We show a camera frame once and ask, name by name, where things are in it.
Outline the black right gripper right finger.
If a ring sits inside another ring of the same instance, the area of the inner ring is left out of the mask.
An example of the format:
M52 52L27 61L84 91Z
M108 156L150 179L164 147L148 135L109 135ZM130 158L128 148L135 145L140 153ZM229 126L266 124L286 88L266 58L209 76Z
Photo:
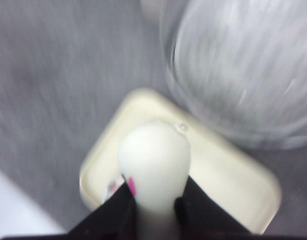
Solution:
M191 177L186 182L183 195L174 201L174 212L182 237L251 233L213 201Z

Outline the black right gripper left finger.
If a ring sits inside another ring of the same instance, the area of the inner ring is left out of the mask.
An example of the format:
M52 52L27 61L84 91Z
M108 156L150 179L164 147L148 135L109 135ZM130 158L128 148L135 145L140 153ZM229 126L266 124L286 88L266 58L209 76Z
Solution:
M104 204L69 231L81 237L135 237L137 235L136 202L123 183Z

